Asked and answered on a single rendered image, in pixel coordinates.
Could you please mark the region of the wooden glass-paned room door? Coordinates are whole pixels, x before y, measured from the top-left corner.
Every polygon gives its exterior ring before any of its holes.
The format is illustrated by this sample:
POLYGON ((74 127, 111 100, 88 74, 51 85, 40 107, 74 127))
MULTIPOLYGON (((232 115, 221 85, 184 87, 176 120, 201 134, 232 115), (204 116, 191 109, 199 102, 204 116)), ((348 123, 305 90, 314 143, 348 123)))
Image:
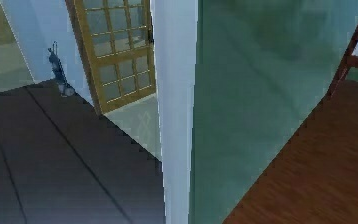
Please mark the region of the wooden glass-paned room door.
POLYGON ((65 0, 97 113, 156 92, 151 0, 65 0))

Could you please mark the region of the brown wooden bed frame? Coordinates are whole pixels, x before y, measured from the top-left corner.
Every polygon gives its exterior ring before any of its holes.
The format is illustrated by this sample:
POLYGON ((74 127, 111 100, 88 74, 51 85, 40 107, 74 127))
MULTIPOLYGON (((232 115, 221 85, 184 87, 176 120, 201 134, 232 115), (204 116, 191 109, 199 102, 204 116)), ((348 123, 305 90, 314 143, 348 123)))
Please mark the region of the brown wooden bed frame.
POLYGON ((347 77, 348 72, 351 68, 358 68, 358 56, 353 55, 353 51, 357 43, 358 43, 358 24, 349 41, 347 49, 340 61, 340 64, 332 79, 332 82, 329 85, 328 91, 326 93, 328 97, 331 97, 334 94, 339 83, 347 77))

